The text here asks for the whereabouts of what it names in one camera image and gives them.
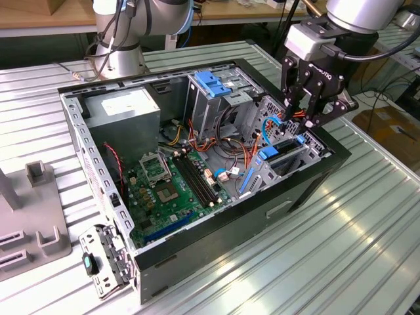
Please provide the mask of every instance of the slotted metal worktable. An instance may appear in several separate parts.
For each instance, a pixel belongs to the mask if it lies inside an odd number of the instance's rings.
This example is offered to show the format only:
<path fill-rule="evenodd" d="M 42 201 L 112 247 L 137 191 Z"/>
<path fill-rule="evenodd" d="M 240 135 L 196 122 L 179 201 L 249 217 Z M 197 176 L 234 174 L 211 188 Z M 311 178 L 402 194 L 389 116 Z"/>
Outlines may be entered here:
<path fill-rule="evenodd" d="M 279 64 L 245 42 L 153 52 L 152 71 L 245 58 L 278 85 Z M 68 66 L 93 75 L 88 63 Z M 0 283 L 0 314 L 403 314 L 420 294 L 420 180 L 344 119 L 326 129 L 351 158 L 276 226 L 140 306 L 126 288 L 100 302 L 77 237 L 101 222 L 56 88 L 63 69 L 0 71 L 0 167 L 42 159 L 56 173 L 73 252 Z"/>
<path fill-rule="evenodd" d="M 401 44 L 413 32 L 407 31 L 396 24 L 390 23 L 387 28 L 381 30 L 375 48 L 379 51 L 389 51 L 391 48 Z M 392 59 L 405 66 L 408 70 L 420 68 L 420 57 L 413 54 L 414 48 L 420 47 L 420 38 L 416 39 L 410 46 L 391 56 Z"/>

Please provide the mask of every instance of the side panel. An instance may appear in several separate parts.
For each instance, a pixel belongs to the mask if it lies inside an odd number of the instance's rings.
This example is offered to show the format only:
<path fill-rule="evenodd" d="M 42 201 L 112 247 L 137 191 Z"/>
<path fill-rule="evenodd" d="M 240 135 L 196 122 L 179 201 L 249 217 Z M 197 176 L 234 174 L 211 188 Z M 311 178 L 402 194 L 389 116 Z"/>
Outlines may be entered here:
<path fill-rule="evenodd" d="M 303 192 L 317 188 L 329 172 L 319 174 L 269 199 L 206 237 L 140 272 L 140 300 L 145 303 L 295 210 Z M 141 266 L 142 255 L 136 257 Z"/>

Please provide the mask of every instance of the metal frame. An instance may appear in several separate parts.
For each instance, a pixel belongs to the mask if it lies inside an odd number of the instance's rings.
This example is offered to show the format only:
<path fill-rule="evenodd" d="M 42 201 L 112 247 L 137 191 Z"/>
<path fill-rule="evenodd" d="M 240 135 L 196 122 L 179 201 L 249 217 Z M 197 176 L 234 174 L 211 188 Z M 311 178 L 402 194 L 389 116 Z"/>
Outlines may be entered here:
<path fill-rule="evenodd" d="M 175 69 L 172 72 L 136 75 L 58 90 L 66 111 L 66 118 L 76 152 L 81 163 L 84 164 L 83 170 L 86 176 L 91 179 L 90 184 L 94 195 L 103 207 L 104 214 L 107 214 L 110 218 L 108 224 L 111 226 L 114 222 L 117 225 L 127 242 L 128 252 L 135 256 L 138 266 L 135 273 L 138 272 L 138 274 L 136 284 L 133 283 L 133 285 L 138 289 L 141 303 L 149 301 L 168 287 L 186 278 L 191 272 L 210 263 L 226 251 L 247 241 L 253 234 L 259 233 L 283 216 L 296 210 L 350 156 L 349 151 L 322 129 L 310 131 L 313 137 L 318 138 L 325 147 L 329 148 L 332 152 L 331 155 L 324 156 L 315 164 L 309 165 L 291 176 L 284 177 L 281 181 L 277 180 L 276 184 L 259 191 L 258 194 L 243 195 L 240 200 L 202 218 L 199 224 L 196 222 L 183 227 L 181 229 L 182 233 L 177 230 L 165 238 L 136 250 L 129 237 L 131 230 L 134 228 L 134 222 L 128 214 L 107 169 L 102 166 L 102 158 L 90 137 L 89 130 L 83 123 L 83 114 L 79 110 L 80 102 L 84 97 L 93 93 L 107 93 L 109 89 L 114 91 L 125 89 L 127 86 L 130 88 L 136 85 L 140 87 L 145 83 L 166 79 L 167 77 L 188 77 L 188 74 L 192 70 L 197 70 L 197 68 L 215 72 L 225 69 L 227 65 L 238 67 L 280 104 L 279 100 L 282 97 L 280 90 L 245 60 L 240 59 L 205 64 L 199 68 L 187 67 Z M 115 83 L 122 84 L 122 87 L 117 88 Z M 99 88 L 103 87 L 106 88 L 98 92 Z M 117 198 L 119 203 L 112 204 L 111 201 Z M 273 204 L 277 205 L 285 202 L 287 202 L 287 206 L 282 207 L 281 211 L 275 213 L 271 211 L 269 216 L 266 214 Z M 223 245 L 204 246 L 209 242 L 223 243 Z"/>

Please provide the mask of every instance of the black cable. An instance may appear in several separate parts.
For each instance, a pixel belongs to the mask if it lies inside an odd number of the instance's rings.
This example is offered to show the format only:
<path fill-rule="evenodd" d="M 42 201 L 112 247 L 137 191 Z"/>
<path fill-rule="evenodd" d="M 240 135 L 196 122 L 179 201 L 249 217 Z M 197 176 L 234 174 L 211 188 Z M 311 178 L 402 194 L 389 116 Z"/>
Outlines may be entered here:
<path fill-rule="evenodd" d="M 293 18 L 293 15 L 295 15 L 297 6 L 299 4 L 300 0 L 295 0 L 290 8 L 289 14 L 287 15 L 284 28 L 280 34 L 280 38 L 278 42 L 276 43 L 276 46 L 274 47 L 274 50 L 272 51 L 272 56 L 275 56 L 277 54 L 278 49 L 280 46 L 284 44 L 284 41 L 286 39 L 287 33 L 289 33 L 290 26 L 291 26 L 291 19 Z"/>
<path fill-rule="evenodd" d="M 65 69 L 65 70 L 67 70 L 69 72 L 72 72 L 69 68 L 67 68 L 65 65 L 63 65 L 63 64 L 61 64 L 59 62 L 53 62 L 52 64 L 56 64 L 57 66 L 60 66 L 61 68 Z"/>
<path fill-rule="evenodd" d="M 420 70 L 420 67 L 418 67 L 418 68 L 414 68 L 414 69 L 412 69 L 412 70 L 410 70 L 410 71 L 408 71 L 408 72 L 406 72 L 406 73 L 404 73 L 404 74 L 402 74 L 402 75 L 400 75 L 400 76 L 398 76 L 398 77 L 396 77 L 395 79 L 393 79 L 393 80 L 391 80 L 387 85 L 385 85 L 385 87 L 381 90 L 381 94 L 383 93 L 383 92 L 385 92 L 386 91 L 386 89 L 392 84 L 392 83 L 394 83 L 395 81 L 398 81 L 399 79 L 401 79 L 402 77 L 405 77 L 406 75 L 408 75 L 408 74 L 410 74 L 410 73 L 412 73 L 412 72 L 416 72 L 417 70 Z M 379 94 L 378 94 L 378 96 L 376 97 L 376 100 L 375 100 L 375 102 L 373 103 L 373 106 L 372 106 L 372 111 L 371 111 L 371 113 L 370 113 L 370 117 L 369 117 L 369 123 L 368 123 L 368 125 L 367 125 L 367 129 L 366 129 L 366 134 L 368 135 L 369 134 L 369 130 L 370 130 L 370 127 L 371 127 L 371 124 L 372 124 L 372 119 L 373 119 L 373 112 L 375 111 L 375 107 L 376 107 L 376 103 L 378 102 L 378 100 L 379 100 Z"/>
<path fill-rule="evenodd" d="M 420 15 L 420 6 L 418 6 L 418 5 L 406 5 L 406 6 L 401 7 L 400 10 L 398 10 L 398 12 L 401 12 L 401 11 L 410 11 L 410 12 L 416 14 L 416 15 Z M 419 36 L 420 36 L 420 25 L 417 27 L 417 29 L 405 41 L 403 41 L 398 46 L 390 49 L 389 51 L 385 51 L 385 52 L 382 52 L 380 54 L 374 54 L 372 56 L 352 56 L 352 55 L 349 55 L 349 54 L 345 54 L 345 52 L 343 52 L 343 51 L 340 51 L 335 56 L 338 59 L 346 60 L 346 61 L 352 61 L 352 62 L 370 62 L 370 61 L 374 61 L 374 60 L 379 60 L 379 59 L 382 59 L 382 58 L 390 57 L 390 56 L 392 56 L 396 53 L 399 53 L 403 49 L 410 46 Z"/>
<path fill-rule="evenodd" d="M 128 27 L 127 27 L 127 33 L 125 34 L 125 36 L 124 36 L 123 40 L 122 40 L 122 41 L 121 41 L 121 43 L 117 46 L 117 48 L 115 49 L 115 51 L 117 51 L 120 47 L 122 47 L 122 46 L 124 45 L 124 43 L 126 42 L 126 40 L 127 40 L 128 36 L 129 36 L 129 34 L 130 34 L 131 21 L 132 21 L 132 18 L 130 18 L 130 19 L 129 19 L 129 25 L 128 25 Z M 110 51 L 108 54 L 106 54 L 105 59 L 104 59 L 104 62 L 102 63 L 102 65 L 101 65 L 101 67 L 100 67 L 100 69 L 99 69 L 98 73 L 97 73 L 94 77 L 90 77 L 90 78 L 86 79 L 85 81 L 87 81 L 87 82 L 92 82 L 92 81 L 94 81 L 94 80 L 96 80 L 96 79 L 98 79 L 98 78 L 99 78 L 100 74 L 102 73 L 102 71 L 103 71 L 103 70 L 104 70 L 104 68 L 105 68 L 105 65 L 108 63 L 108 61 L 109 61 L 109 59 L 110 59 L 110 55 L 111 55 L 112 53 L 113 53 L 113 52 L 111 52 L 111 51 Z"/>
<path fill-rule="evenodd" d="M 103 39 L 104 39 L 104 36 L 106 35 L 106 33 L 108 33 L 108 30 L 110 29 L 110 27 L 111 27 L 111 25 L 112 25 L 112 23 L 114 22 L 116 20 L 116 15 L 114 14 L 114 16 L 111 18 L 111 20 L 108 22 L 108 24 L 106 25 L 106 27 L 104 28 L 104 30 L 102 31 L 102 32 L 100 32 L 100 33 L 97 33 L 96 34 L 96 36 L 95 36 L 95 38 L 94 38 L 94 41 L 91 43 L 91 44 L 89 44 L 89 46 L 86 48 L 86 51 L 85 51 L 85 56 L 87 56 L 87 55 L 89 55 L 89 51 L 90 51 L 90 49 L 93 47 L 93 46 L 95 46 L 95 45 L 97 45 L 97 44 L 99 44 Z"/>
<path fill-rule="evenodd" d="M 117 35 L 119 16 L 121 15 L 121 10 L 122 10 L 122 7 L 123 7 L 123 1 L 119 2 L 119 0 L 117 0 L 117 5 L 118 5 L 118 7 L 117 7 L 116 12 L 115 12 L 114 17 L 113 17 L 113 19 L 115 20 L 115 28 L 114 28 L 114 33 L 112 35 L 113 38 L 116 38 L 116 35 Z M 127 33 L 125 34 L 125 37 L 123 38 L 123 40 L 119 43 L 119 45 L 116 48 L 113 49 L 111 47 L 111 51 L 107 52 L 106 54 L 86 54 L 85 58 L 102 58 L 102 57 L 105 57 L 108 53 L 113 54 L 114 52 L 118 51 L 125 44 L 125 42 L 128 38 L 132 19 L 133 19 L 133 17 L 129 18 L 129 25 L 127 26 Z"/>
<path fill-rule="evenodd" d="M 282 25 L 282 22 L 283 22 L 283 16 L 284 16 L 284 9 L 285 9 L 285 8 L 286 8 L 286 1 L 285 1 L 285 3 L 283 4 L 282 15 L 280 16 L 280 21 L 278 22 L 278 26 L 277 26 L 277 29 L 276 29 L 276 33 L 275 33 L 275 35 L 274 35 L 274 42 L 273 42 L 272 53 L 274 52 L 274 47 L 276 46 L 276 43 L 277 43 L 277 40 L 278 40 L 277 36 L 278 36 L 278 32 L 280 31 L 280 26 Z"/>
<path fill-rule="evenodd" d="M 365 83 L 365 84 L 363 84 L 363 78 L 365 77 L 365 74 L 366 74 L 366 71 L 368 70 L 368 68 L 369 68 L 369 65 L 365 68 L 365 70 L 363 71 L 363 74 L 362 74 L 362 77 L 360 78 L 360 93 L 363 93 L 366 97 L 368 97 L 366 94 L 365 94 L 365 91 L 363 90 L 363 88 L 364 88 L 364 86 L 366 86 L 367 84 L 369 84 L 369 82 L 370 81 L 372 81 L 372 79 L 379 73 L 379 71 L 381 71 L 382 70 L 382 68 L 385 66 L 385 64 L 387 64 L 388 63 L 388 61 L 389 60 L 387 60 L 386 62 L 384 62 L 383 63 L 383 65 L 381 66 L 381 67 L 379 67 L 379 69 L 378 70 L 376 70 L 375 71 L 375 73 L 370 77 L 370 79 Z"/>

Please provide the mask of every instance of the blue plastic tab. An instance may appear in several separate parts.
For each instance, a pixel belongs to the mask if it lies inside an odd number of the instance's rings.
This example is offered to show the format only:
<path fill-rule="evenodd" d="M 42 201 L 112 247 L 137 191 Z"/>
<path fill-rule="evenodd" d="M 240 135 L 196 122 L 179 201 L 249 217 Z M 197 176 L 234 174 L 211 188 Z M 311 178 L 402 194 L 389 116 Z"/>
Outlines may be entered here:
<path fill-rule="evenodd" d="M 243 191 L 245 190 L 245 187 L 247 186 L 249 179 L 251 179 L 252 174 L 254 173 L 254 168 L 252 167 L 249 172 L 248 175 L 246 176 L 245 180 L 243 181 L 243 184 L 241 186 L 241 189 L 239 190 L 239 192 L 242 194 Z"/>
<path fill-rule="evenodd" d="M 258 152 L 259 157 L 262 158 L 263 160 L 271 158 L 272 156 L 275 156 L 276 154 L 278 154 L 278 151 L 272 146 L 266 146 L 265 148 L 260 149 Z"/>
<path fill-rule="evenodd" d="M 210 71 L 198 72 L 195 74 L 195 78 L 211 95 L 211 97 L 228 95 L 232 92 L 231 89 L 225 87 L 219 78 L 213 75 Z"/>
<path fill-rule="evenodd" d="M 300 144 L 304 144 L 305 143 L 305 137 L 303 135 L 299 135 L 296 137 L 296 140 L 299 141 Z"/>

